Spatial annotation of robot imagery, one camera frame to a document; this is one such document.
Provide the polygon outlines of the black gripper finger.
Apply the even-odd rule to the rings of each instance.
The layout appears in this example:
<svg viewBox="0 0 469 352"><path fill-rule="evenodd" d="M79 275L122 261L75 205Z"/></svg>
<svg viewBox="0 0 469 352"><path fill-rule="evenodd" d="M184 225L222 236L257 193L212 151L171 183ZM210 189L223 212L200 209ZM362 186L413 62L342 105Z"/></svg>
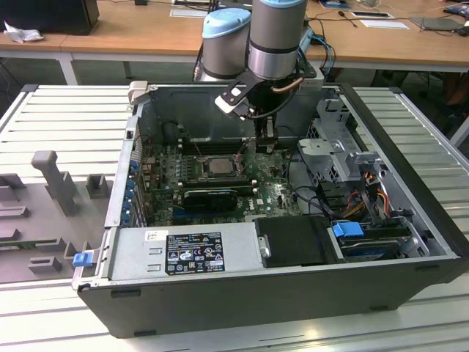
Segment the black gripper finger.
<svg viewBox="0 0 469 352"><path fill-rule="evenodd" d="M278 141L276 116L255 120L255 133L257 147L274 147Z"/></svg>

